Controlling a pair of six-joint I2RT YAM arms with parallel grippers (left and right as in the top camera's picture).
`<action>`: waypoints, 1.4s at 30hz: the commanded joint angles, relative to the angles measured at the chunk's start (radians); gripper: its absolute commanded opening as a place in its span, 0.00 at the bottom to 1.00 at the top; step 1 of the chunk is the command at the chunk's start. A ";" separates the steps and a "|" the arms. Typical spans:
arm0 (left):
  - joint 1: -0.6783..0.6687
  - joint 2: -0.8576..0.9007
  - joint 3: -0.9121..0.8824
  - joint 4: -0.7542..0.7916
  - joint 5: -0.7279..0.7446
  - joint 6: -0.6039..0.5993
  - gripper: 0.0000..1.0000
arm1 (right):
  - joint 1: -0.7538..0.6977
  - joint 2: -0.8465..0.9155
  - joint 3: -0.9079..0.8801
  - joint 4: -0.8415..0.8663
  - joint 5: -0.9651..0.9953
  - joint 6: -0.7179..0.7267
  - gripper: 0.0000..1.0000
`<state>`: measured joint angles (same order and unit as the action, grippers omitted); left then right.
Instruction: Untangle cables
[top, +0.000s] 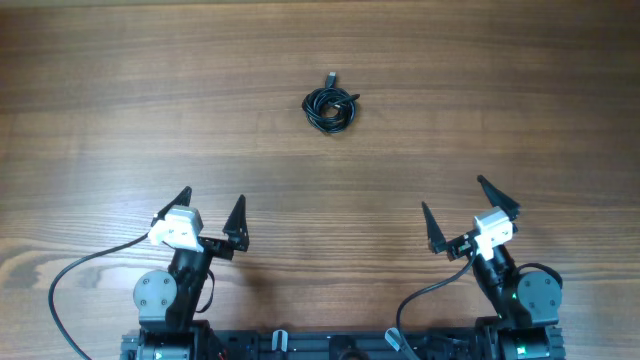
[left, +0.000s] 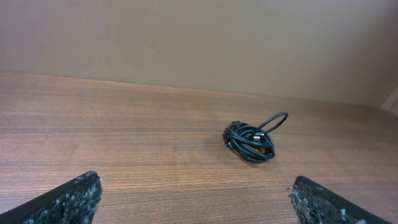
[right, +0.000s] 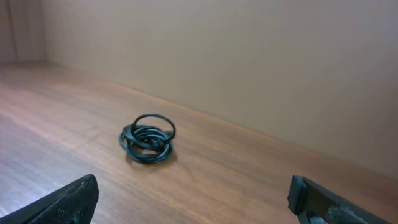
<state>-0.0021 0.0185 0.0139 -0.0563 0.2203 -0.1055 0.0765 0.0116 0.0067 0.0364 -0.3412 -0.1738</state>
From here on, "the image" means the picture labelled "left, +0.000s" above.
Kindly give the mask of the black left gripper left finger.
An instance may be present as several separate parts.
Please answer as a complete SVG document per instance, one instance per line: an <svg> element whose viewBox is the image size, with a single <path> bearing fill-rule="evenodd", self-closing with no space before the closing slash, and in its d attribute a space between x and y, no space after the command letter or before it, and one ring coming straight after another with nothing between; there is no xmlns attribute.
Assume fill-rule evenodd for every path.
<svg viewBox="0 0 398 224"><path fill-rule="evenodd" d="M87 223L93 221L103 193L95 171L86 172L12 210L1 223Z"/></svg>

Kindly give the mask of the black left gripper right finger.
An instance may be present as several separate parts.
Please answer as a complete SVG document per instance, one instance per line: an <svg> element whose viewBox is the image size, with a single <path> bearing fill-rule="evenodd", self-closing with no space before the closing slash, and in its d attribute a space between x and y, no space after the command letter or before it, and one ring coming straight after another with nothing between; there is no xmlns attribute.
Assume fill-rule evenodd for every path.
<svg viewBox="0 0 398 224"><path fill-rule="evenodd" d="M302 175L296 177L289 197L300 224L389 224Z"/></svg>

